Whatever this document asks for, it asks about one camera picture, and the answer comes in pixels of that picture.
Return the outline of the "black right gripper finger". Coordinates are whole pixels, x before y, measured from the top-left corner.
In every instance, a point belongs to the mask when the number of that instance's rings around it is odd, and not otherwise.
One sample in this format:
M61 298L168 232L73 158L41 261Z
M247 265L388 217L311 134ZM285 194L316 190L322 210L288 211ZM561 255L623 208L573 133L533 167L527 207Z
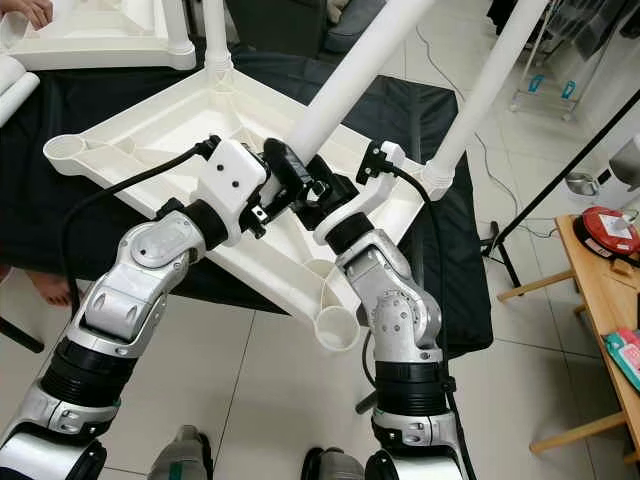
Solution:
M262 191L262 196L273 204L314 204L315 179L307 165L294 154L291 147L275 138L264 141L262 159L268 164L273 188Z

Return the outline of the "person's bare hand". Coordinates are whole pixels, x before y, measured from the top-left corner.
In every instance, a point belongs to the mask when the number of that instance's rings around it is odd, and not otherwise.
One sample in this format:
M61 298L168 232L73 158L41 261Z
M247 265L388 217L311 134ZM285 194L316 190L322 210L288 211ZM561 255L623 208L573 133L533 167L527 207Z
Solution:
M54 19L54 4L50 0L5 0L3 10L22 14L36 29L49 26Z

